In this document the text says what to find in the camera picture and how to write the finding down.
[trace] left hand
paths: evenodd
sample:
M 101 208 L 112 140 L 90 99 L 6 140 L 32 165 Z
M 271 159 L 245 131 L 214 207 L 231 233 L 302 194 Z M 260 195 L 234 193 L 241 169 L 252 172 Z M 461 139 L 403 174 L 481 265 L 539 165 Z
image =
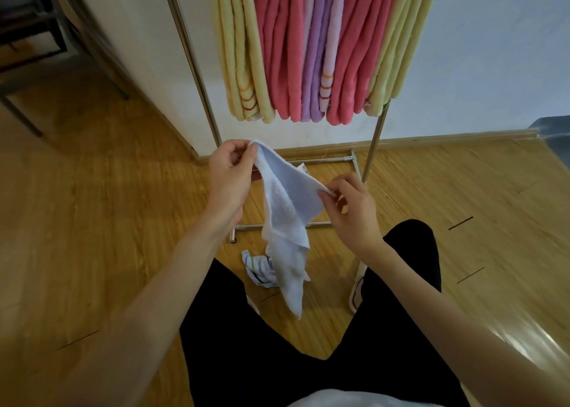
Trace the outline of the left hand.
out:
M 249 140 L 226 140 L 210 156 L 210 197 L 206 213 L 224 229 L 231 230 L 243 215 L 251 182 L 261 179 L 253 171 L 257 144 Z

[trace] hand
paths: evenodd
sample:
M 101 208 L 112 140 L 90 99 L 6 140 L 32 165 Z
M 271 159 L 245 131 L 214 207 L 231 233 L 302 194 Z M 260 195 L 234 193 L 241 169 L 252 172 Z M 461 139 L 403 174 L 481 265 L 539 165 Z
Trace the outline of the hand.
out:
M 210 156 L 210 196 L 205 215 L 229 232 L 243 215 L 251 182 L 261 178 L 253 171 L 257 144 L 249 140 L 226 140 Z
M 338 238 L 365 263 L 373 259 L 385 245 L 378 221 L 376 202 L 356 173 L 346 173 L 327 185 L 336 197 L 319 191 L 325 210 L 331 218 Z

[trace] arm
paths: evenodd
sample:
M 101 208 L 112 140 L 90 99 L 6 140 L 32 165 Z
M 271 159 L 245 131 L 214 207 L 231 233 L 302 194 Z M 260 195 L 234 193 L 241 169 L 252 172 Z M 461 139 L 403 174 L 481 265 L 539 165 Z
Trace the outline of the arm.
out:
M 374 198 L 355 174 L 339 176 L 328 187 L 337 193 L 336 199 L 319 195 L 339 238 L 382 278 L 482 405 L 568 405 L 570 398 L 545 372 L 471 320 L 384 242 Z M 344 206 L 348 210 L 343 214 Z
M 225 235 L 242 215 L 257 146 L 229 140 L 210 157 L 208 205 L 167 264 L 67 377 L 53 406 L 134 406 L 146 391 Z

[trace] black pants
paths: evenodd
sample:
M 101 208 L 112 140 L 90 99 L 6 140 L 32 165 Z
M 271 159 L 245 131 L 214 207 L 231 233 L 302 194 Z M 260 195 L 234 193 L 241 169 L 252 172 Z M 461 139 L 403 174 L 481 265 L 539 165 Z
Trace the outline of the black pants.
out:
M 428 225 L 407 220 L 384 239 L 441 291 Z M 332 355 L 316 359 L 270 328 L 247 304 L 242 281 L 214 260 L 180 327 L 195 405 L 287 406 L 317 390 L 342 389 L 468 406 L 457 377 L 370 269 L 362 299 Z

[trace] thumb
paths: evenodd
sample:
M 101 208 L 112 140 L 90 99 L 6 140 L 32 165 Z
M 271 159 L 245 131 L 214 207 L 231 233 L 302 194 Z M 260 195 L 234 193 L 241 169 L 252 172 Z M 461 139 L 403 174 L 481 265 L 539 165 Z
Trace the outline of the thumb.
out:
M 333 224 L 337 223 L 342 214 L 338 211 L 333 198 L 322 190 L 318 190 L 317 194 L 322 200 L 324 209 L 327 211 L 328 217 L 331 218 L 331 222 Z
M 250 144 L 246 151 L 242 155 L 242 159 L 239 160 L 239 168 L 243 169 L 247 172 L 251 172 L 253 170 L 253 163 L 255 162 L 255 158 L 257 157 L 257 144 Z

